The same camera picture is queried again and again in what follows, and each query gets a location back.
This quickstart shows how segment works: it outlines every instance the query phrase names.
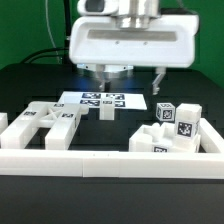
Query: small white cube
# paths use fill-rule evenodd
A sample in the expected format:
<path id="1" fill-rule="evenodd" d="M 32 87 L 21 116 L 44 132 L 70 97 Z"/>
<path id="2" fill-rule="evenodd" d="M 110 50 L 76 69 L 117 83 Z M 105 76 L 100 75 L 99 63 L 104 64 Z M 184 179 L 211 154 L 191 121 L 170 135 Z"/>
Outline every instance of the small white cube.
<path id="1" fill-rule="evenodd" d="M 113 98 L 105 97 L 100 103 L 100 120 L 114 120 L 115 101 Z"/>
<path id="2" fill-rule="evenodd" d="M 176 110 L 175 135 L 193 139 L 198 134 L 202 107 L 197 104 L 181 104 Z"/>
<path id="3" fill-rule="evenodd" d="M 157 103 L 156 117 L 159 121 L 174 121 L 175 107 L 171 103 Z"/>

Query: white l-shaped block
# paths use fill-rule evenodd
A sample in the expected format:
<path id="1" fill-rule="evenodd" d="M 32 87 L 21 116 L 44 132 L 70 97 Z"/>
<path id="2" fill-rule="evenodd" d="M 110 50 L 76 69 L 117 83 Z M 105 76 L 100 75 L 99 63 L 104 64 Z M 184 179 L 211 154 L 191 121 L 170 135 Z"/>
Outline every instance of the white l-shaped block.
<path id="1" fill-rule="evenodd" d="M 87 105 L 32 102 L 1 134 L 2 149 L 24 149 L 39 128 L 50 128 L 46 149 L 68 149 Z"/>

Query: paper sheet with markers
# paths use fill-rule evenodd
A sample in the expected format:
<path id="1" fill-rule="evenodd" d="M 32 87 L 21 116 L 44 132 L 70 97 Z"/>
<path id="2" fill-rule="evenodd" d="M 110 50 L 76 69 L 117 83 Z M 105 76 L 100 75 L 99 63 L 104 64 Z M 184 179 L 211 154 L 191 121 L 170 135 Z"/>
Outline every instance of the paper sheet with markers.
<path id="1" fill-rule="evenodd" d="M 99 108 L 101 99 L 110 97 L 115 100 L 115 108 L 147 110 L 142 94 L 97 93 L 97 92 L 63 92 L 58 103 L 87 104 L 90 108 Z"/>

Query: black and white pattern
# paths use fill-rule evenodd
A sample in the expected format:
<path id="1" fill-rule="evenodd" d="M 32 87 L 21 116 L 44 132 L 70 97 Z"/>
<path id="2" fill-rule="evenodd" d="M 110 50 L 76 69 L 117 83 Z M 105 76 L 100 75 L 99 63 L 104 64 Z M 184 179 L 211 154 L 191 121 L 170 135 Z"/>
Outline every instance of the black and white pattern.
<path id="1" fill-rule="evenodd" d="M 157 113 L 156 114 L 157 114 L 157 117 L 160 118 L 160 116 L 161 116 L 161 109 L 159 107 L 157 108 Z"/>
<path id="2" fill-rule="evenodd" d="M 168 150 L 166 148 L 161 147 L 154 147 L 154 152 L 167 152 Z"/>
<path id="3" fill-rule="evenodd" d="M 125 101 L 115 101 L 115 107 L 118 108 L 125 107 Z"/>
<path id="4" fill-rule="evenodd" d="M 191 137 L 192 127 L 193 127 L 192 124 L 188 124 L 188 123 L 184 123 L 184 122 L 179 122 L 178 123 L 177 134 L 178 135 L 185 136 L 185 137 Z"/>
<path id="5" fill-rule="evenodd" d="M 104 101 L 103 101 L 103 104 L 112 104 L 112 101 L 104 100 Z"/>
<path id="6" fill-rule="evenodd" d="M 172 110 L 164 110 L 163 111 L 163 119 L 172 119 Z"/>
<path id="7" fill-rule="evenodd" d="M 33 112 L 33 111 L 26 111 L 23 115 L 25 116 L 34 116 L 37 112 Z"/>
<path id="8" fill-rule="evenodd" d="M 172 107 L 169 103 L 160 103 L 160 106 L 165 108 Z"/>
<path id="9" fill-rule="evenodd" d="M 63 113 L 62 117 L 63 118 L 73 118 L 74 114 L 69 114 L 69 113 Z"/>
<path id="10" fill-rule="evenodd" d="M 101 93 L 83 93 L 82 98 L 86 99 L 100 99 Z"/>
<path id="11" fill-rule="evenodd" d="M 81 100 L 81 104 L 87 104 L 91 107 L 99 107 L 100 106 L 100 101 L 99 100 Z"/>
<path id="12" fill-rule="evenodd" d="M 54 107 L 64 107 L 64 104 L 62 104 L 62 103 L 56 103 L 56 104 L 54 105 Z"/>
<path id="13" fill-rule="evenodd" d="M 108 93 L 106 97 L 114 98 L 115 100 L 125 100 L 124 94 L 110 94 Z"/>

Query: black surface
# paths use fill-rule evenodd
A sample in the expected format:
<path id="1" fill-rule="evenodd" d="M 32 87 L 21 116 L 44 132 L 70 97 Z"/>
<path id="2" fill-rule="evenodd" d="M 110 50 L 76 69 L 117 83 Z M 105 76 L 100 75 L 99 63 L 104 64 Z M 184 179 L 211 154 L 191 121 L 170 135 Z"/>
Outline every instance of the black surface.
<path id="1" fill-rule="evenodd" d="M 81 121 L 71 149 L 127 150 L 132 133 L 143 123 L 156 121 L 158 102 L 201 104 L 202 116 L 224 137 L 223 89 L 200 72 L 171 70 L 159 95 L 151 96 L 153 78 L 148 71 L 112 81 L 111 92 L 143 93 L 148 111 L 117 110 L 116 121 L 106 122 L 92 110 Z M 0 111 L 12 121 L 32 101 L 57 101 L 63 91 L 98 87 L 96 80 L 78 77 L 70 66 L 11 65 L 0 71 Z M 33 142 L 40 144 L 46 132 L 41 130 L 43 137 Z M 0 176 L 0 223 L 223 224 L 223 184 L 223 180 Z"/>

